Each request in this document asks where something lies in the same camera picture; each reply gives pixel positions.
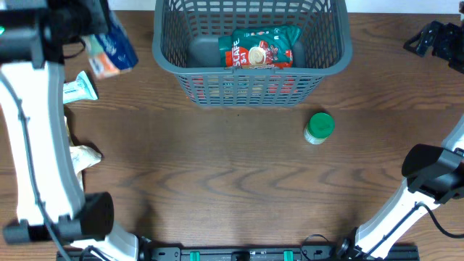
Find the green lidded jar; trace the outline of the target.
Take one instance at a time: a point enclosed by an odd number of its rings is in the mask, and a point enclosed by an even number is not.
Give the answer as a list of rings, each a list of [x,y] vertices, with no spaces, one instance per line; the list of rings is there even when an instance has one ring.
[[[322,144],[334,131],[334,119],[325,112],[314,114],[306,124],[303,134],[307,142]]]

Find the Kleenex tissue multipack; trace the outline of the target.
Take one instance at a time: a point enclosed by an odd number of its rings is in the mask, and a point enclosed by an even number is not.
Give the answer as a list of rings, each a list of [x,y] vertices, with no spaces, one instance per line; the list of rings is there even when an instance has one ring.
[[[107,34],[83,37],[90,66],[99,79],[126,73],[138,64],[125,28],[113,11],[109,14],[109,21],[110,31]]]

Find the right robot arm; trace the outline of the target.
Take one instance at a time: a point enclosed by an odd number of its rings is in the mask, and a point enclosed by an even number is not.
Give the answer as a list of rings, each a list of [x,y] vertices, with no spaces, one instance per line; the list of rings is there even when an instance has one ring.
[[[404,49],[422,57],[427,51],[463,71],[463,26],[433,21],[407,40]],[[336,250],[337,260],[385,260],[395,243],[424,215],[451,199],[463,198],[463,122],[441,146],[415,145],[402,163],[402,182],[366,223]]]

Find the green Nescafe coffee bag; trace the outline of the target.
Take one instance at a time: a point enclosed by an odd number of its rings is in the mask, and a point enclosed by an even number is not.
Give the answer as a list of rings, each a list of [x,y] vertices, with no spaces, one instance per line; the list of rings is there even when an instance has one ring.
[[[236,29],[218,39],[226,68],[283,69],[293,65],[293,47],[302,30],[296,25]]]

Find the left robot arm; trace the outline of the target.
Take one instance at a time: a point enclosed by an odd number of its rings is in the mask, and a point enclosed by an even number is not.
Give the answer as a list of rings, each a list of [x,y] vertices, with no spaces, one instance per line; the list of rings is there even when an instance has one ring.
[[[114,219],[107,192],[85,194],[70,156],[64,116],[63,48],[84,36],[108,33],[105,1],[1,3],[1,109],[17,176],[17,218],[8,244],[52,241],[101,260],[137,260],[138,237]]]

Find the light blue wipes packet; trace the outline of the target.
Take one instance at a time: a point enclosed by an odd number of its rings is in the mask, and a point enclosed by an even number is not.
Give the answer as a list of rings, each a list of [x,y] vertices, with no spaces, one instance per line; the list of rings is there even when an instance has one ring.
[[[96,90],[85,71],[81,71],[76,79],[63,85],[63,103],[68,104],[80,100],[98,100]]]

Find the beige paper pouch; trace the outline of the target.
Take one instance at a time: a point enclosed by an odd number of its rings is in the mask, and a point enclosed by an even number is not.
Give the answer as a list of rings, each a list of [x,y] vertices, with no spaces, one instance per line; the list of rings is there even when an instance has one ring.
[[[67,137],[70,145],[70,156],[72,165],[75,171],[76,178],[81,190],[84,190],[83,184],[83,171],[89,167],[92,167],[102,160],[102,155],[96,150],[86,145],[74,145],[71,138],[70,129],[67,124],[67,117],[64,116],[65,126],[67,131]]]

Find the orange spaghetti packet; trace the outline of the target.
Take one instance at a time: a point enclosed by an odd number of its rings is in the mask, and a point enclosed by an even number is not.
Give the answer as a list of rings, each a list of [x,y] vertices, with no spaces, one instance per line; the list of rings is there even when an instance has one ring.
[[[310,77],[282,75],[245,75],[237,78],[194,75],[178,79],[186,95],[202,104],[271,103],[286,99],[295,102],[299,97],[309,94],[315,85]]]

